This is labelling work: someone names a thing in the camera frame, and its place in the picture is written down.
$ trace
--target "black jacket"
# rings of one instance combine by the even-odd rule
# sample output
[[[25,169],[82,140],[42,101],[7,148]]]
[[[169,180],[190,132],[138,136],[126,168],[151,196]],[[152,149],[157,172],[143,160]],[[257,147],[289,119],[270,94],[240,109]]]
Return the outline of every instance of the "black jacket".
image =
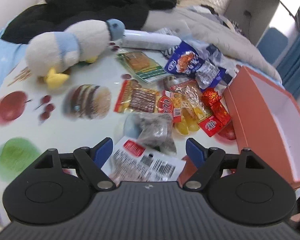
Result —
[[[5,30],[2,39],[13,43],[28,43],[44,32],[64,31],[83,20],[111,18],[121,20],[126,29],[139,30],[150,9],[170,9],[176,0],[46,0],[18,15]]]

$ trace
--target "snack package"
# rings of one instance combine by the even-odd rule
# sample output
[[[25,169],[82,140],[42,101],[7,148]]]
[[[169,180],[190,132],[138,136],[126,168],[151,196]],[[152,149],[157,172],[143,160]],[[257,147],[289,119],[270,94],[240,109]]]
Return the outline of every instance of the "snack package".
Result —
[[[118,53],[117,56],[123,65],[128,66],[140,79],[148,84],[169,75],[161,65],[141,51]]]
[[[116,185],[121,181],[176,181],[185,164],[125,136],[101,170]]]
[[[196,79],[201,89],[206,89],[217,77],[219,68],[209,59],[209,50],[199,53],[188,43],[182,42],[168,60],[164,69],[166,72]]]
[[[202,93],[194,79],[170,76],[163,80],[163,85],[165,89],[180,93],[187,99],[189,105],[184,103],[183,107],[189,111],[193,118],[200,121],[212,115],[212,111],[204,107],[201,100]]]
[[[202,93],[195,80],[187,77],[167,77],[163,80],[163,85],[165,89],[178,92],[186,97],[190,105],[186,110],[209,137],[222,129],[223,124],[214,116],[212,110],[202,102]],[[183,117],[181,123],[175,124],[175,128],[179,133],[187,136],[191,121],[188,120],[187,123],[186,115]]]
[[[169,113],[173,122],[181,122],[183,97],[179,93],[159,92],[142,88],[135,80],[125,80],[122,84],[114,111],[139,111],[148,113]]]
[[[176,154],[172,139],[172,115],[167,113],[135,113],[135,123],[142,129],[138,142],[150,147],[160,147],[162,153]]]
[[[184,136],[189,136],[190,132],[196,132],[200,129],[197,119],[193,118],[186,108],[182,108],[181,122],[175,123],[174,128]]]
[[[202,93],[202,101],[210,106],[214,115],[223,125],[226,125],[231,120],[231,117],[220,100],[221,96],[213,88],[208,88]]]

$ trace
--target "blue curtain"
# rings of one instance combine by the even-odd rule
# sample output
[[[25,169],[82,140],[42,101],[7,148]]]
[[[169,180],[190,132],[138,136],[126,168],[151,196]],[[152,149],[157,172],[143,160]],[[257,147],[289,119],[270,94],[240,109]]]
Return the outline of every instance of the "blue curtain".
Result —
[[[282,85],[295,99],[300,96],[300,33],[277,67],[282,78]]]

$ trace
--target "blue chair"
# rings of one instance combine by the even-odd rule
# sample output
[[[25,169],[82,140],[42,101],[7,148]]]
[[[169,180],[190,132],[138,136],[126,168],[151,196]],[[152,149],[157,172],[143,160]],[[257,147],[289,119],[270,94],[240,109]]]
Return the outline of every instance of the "blue chair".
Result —
[[[257,49],[270,64],[273,64],[288,45],[288,38],[276,28],[269,28]]]

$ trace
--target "red foil wrapper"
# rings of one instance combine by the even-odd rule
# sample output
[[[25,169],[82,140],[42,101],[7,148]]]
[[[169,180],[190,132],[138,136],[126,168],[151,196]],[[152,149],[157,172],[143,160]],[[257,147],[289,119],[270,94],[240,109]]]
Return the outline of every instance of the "red foil wrapper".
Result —
[[[221,100],[221,96],[219,96],[218,92],[214,90],[214,88],[207,88],[202,93],[202,101],[207,106],[213,106],[216,102],[219,102]]]
[[[198,125],[202,130],[206,132],[209,137],[215,135],[223,128],[223,124],[214,115],[208,117],[202,122],[199,122]]]
[[[217,117],[223,125],[226,125],[231,120],[230,115],[220,101],[212,105],[211,110],[213,111],[215,117]]]

